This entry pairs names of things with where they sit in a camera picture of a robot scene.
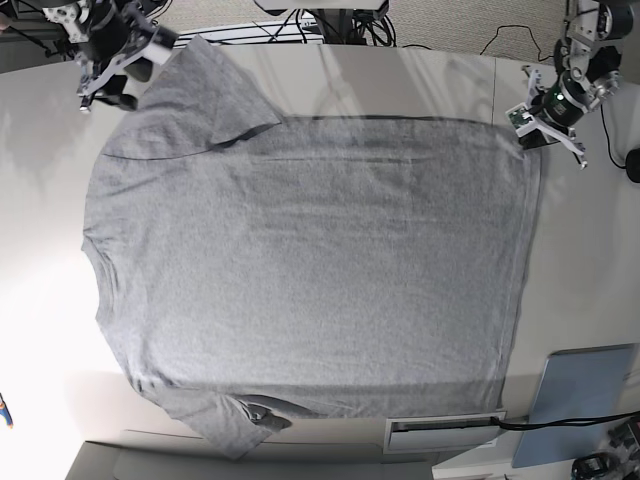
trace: gray carpet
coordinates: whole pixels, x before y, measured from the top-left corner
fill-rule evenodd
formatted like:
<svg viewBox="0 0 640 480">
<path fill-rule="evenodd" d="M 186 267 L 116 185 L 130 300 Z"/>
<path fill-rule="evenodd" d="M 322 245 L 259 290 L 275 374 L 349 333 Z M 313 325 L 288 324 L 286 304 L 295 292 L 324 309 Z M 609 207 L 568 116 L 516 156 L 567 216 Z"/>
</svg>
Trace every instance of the gray carpet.
<svg viewBox="0 0 640 480">
<path fill-rule="evenodd" d="M 531 27 L 542 57 L 552 53 L 563 15 L 564 0 L 391 0 L 389 11 L 399 45 L 417 43 L 435 50 L 477 54 L 498 26 L 523 24 Z M 173 0 L 159 21 L 181 31 L 272 18 L 253 0 Z M 636 26 L 627 45 L 622 72 L 628 80 L 638 82 L 640 26 Z M 538 58 L 524 28 L 502 29 L 486 54 L 526 62 Z"/>
</svg>

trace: blue board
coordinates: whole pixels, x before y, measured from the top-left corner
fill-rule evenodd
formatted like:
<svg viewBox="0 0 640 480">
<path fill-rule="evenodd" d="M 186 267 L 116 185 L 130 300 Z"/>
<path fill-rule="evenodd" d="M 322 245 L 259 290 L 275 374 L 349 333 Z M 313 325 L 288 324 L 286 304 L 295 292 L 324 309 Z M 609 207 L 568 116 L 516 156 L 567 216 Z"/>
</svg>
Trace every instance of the blue board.
<svg viewBox="0 0 640 480">
<path fill-rule="evenodd" d="M 547 359 L 529 423 L 611 415 L 634 357 L 635 345 L 566 350 Z M 593 453 L 607 426 L 553 427 L 525 432 L 513 468 L 561 462 Z"/>
</svg>

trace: gray t-shirt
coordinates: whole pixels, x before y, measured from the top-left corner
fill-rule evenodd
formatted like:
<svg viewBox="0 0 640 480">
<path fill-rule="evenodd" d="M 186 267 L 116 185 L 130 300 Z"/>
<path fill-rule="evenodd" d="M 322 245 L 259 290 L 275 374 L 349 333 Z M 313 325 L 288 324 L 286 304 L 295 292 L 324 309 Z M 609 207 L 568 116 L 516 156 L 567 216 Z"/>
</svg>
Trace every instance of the gray t-shirt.
<svg viewBox="0 0 640 480">
<path fill-rule="evenodd" d="M 97 320 L 135 390 L 232 458 L 279 416 L 493 411 L 539 175 L 489 125 L 283 118 L 196 38 L 96 162 Z"/>
</svg>

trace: table surface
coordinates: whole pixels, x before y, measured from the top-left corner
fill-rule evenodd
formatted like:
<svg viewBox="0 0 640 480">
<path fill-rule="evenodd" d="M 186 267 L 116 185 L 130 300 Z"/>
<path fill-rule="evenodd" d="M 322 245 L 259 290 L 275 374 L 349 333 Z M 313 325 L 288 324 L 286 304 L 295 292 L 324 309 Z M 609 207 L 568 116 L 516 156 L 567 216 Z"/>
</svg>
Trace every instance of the table surface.
<svg viewBox="0 0 640 480">
<path fill-rule="evenodd" d="M 506 125 L 504 112 L 526 94 L 523 64 L 491 57 L 350 46 L 219 48 L 288 115 Z M 550 85 L 553 70 L 541 69 Z M 66 468 L 82 440 L 121 443 L 123 430 L 192 435 L 130 389 L 93 321 L 95 277 L 80 252 L 84 195 L 93 161 L 123 113 L 102 105 L 89 116 L 78 113 L 78 77 L 70 63 L 0 75 L 0 391 L 16 423 L 11 439 L 0 431 L 0 447 L 26 459 L 23 442 L 37 435 L 50 442 L 47 458 Z M 640 145 L 639 104 L 640 87 L 627 85 L 606 106 L 616 151 Z M 577 133 L 587 147 L 585 171 L 561 146 L 545 149 L 504 384 L 509 417 L 528 411 L 549 354 L 640 342 L 640 189 L 609 163 L 599 114 L 585 117 Z M 630 385 L 619 408 L 637 409 L 638 400 L 640 389 Z M 69 431 L 56 430 L 59 422 Z M 380 443 L 383 431 L 383 420 L 300 421 L 270 441 Z M 516 440 L 503 436 L 498 447 L 445 466 L 507 461 Z"/>
</svg>

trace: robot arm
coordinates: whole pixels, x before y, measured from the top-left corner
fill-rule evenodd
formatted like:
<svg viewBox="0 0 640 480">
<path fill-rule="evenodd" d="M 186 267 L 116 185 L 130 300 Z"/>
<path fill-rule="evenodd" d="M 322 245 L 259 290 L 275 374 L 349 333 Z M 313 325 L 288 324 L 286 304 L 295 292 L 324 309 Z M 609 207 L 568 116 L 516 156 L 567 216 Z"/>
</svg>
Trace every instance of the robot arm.
<svg viewBox="0 0 640 480">
<path fill-rule="evenodd" d="M 527 100 L 507 112 L 526 148 L 562 142 L 584 168 L 584 146 L 573 125 L 619 88 L 622 40 L 633 29 L 635 0 L 568 0 L 563 34 L 554 51 L 558 79 L 540 86 L 529 72 Z"/>
<path fill-rule="evenodd" d="M 40 0 L 49 21 L 64 27 L 75 47 L 82 76 L 80 110 L 89 112 L 94 100 L 135 110 L 137 101 L 123 93 L 127 77 L 148 81 L 153 64 L 171 56 L 177 35 L 153 25 L 138 0 Z"/>
</svg>

